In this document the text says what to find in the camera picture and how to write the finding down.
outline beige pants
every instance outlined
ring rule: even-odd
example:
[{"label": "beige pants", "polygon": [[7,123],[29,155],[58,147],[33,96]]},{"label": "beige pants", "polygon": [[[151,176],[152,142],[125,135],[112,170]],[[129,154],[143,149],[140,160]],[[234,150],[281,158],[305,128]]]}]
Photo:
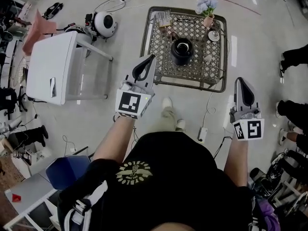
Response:
[{"label": "beige pants", "polygon": [[181,129],[176,129],[177,122],[177,115],[175,114],[174,108],[167,107],[162,111],[161,117],[150,128],[149,133],[163,131],[183,131]]}]

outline black and white label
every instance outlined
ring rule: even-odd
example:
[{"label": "black and white label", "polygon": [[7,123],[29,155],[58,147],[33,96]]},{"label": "black and white label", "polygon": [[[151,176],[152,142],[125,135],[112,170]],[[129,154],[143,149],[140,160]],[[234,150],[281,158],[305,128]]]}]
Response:
[{"label": "black and white label", "polygon": [[234,125],[234,129],[236,131],[237,139],[238,140],[244,139],[244,133],[243,133],[240,122]]},{"label": "black and white label", "polygon": [[140,97],[141,95],[138,94],[123,92],[119,105],[119,110],[137,113],[140,103]]},{"label": "black and white label", "polygon": [[261,121],[248,121],[247,127],[249,139],[261,138]]},{"label": "black and white label", "polygon": [[131,118],[131,119],[138,119],[136,115],[129,115],[125,113],[119,113],[119,114],[120,116],[123,116],[123,117]]}]

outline black t-shirt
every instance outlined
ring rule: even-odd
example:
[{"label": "black t-shirt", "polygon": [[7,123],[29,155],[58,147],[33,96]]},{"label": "black t-shirt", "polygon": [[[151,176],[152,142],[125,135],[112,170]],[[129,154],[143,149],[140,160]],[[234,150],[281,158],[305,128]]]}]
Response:
[{"label": "black t-shirt", "polygon": [[211,153],[181,132],[142,136],[123,164],[93,161],[85,175],[59,195],[61,226],[76,199],[107,181],[92,207],[90,230],[149,231],[165,222],[195,230],[247,230],[251,195],[217,169]]}]

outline black pot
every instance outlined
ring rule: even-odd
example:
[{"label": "black pot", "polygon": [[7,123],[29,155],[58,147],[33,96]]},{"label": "black pot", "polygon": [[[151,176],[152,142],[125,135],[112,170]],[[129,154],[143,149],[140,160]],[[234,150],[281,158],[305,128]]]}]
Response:
[{"label": "black pot", "polygon": [[193,57],[193,44],[187,38],[179,38],[171,45],[171,59],[175,65],[186,65]]}]

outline flower pot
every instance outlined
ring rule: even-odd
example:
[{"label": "flower pot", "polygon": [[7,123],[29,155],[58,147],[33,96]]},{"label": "flower pot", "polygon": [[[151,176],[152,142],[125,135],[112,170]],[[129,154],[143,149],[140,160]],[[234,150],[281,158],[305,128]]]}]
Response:
[{"label": "flower pot", "polygon": [[210,27],[212,22],[213,22],[213,19],[214,19],[214,15],[213,14],[209,14],[203,21],[203,25],[205,27]]}]

